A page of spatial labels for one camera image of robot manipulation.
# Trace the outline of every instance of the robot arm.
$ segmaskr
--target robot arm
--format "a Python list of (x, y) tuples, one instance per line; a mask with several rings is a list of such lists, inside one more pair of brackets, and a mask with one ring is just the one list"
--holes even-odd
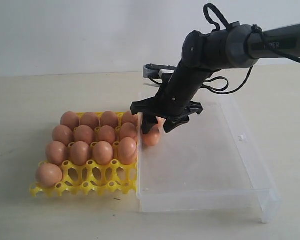
[[(220, 30), (209, 14), (211, 9), (225, 25)], [(161, 79), (162, 84), (154, 97), (131, 104), (132, 114), (143, 113), (142, 132), (147, 134), (158, 123), (156, 117), (166, 119), (166, 133), (189, 122), (189, 115), (203, 111), (192, 98), (215, 72), (222, 69), (249, 69), (244, 83), (248, 80), (252, 67), (262, 58), (289, 58), (300, 63), (300, 24), (282, 27), (266, 32), (256, 25), (228, 23), (219, 10), (211, 3), (203, 8), (204, 15), (216, 29), (209, 34), (191, 32), (185, 39), (182, 57), (177, 67), (148, 64), (143, 68), (143, 76)], [(211, 90), (217, 94), (230, 94), (223, 89)]]

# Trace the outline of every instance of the table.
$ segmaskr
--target table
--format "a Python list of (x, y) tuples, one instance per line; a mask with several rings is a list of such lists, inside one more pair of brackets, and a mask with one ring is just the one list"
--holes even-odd
[[(235, 88), (246, 72), (219, 74)], [(259, 223), (250, 208), (138, 213), (134, 192), (31, 197), (29, 186), (64, 112), (126, 111), (138, 92), (155, 94), (149, 83), (141, 72), (0, 78), (0, 240), (300, 239), (298, 64), (256, 66), (234, 94), (282, 196), (270, 224)]]

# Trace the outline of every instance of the transparent plastic box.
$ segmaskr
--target transparent plastic box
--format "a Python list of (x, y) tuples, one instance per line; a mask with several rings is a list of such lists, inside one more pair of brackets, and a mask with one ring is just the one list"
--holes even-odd
[(235, 100), (207, 91), (194, 100), (200, 115), (139, 150), (141, 212), (260, 207), (261, 222), (271, 222), (281, 198)]

